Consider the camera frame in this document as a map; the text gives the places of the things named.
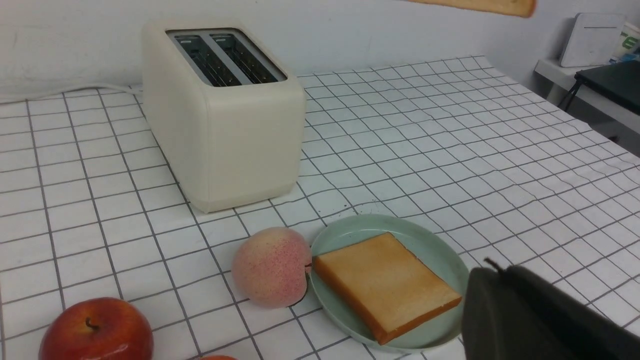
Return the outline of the left gripper own finger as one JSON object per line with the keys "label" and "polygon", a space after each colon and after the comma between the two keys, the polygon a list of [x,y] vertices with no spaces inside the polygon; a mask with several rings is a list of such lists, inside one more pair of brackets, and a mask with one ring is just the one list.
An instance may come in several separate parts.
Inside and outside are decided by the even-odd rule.
{"label": "left gripper own finger", "polygon": [[468,360],[637,360],[639,337],[521,265],[473,268],[462,310]]}

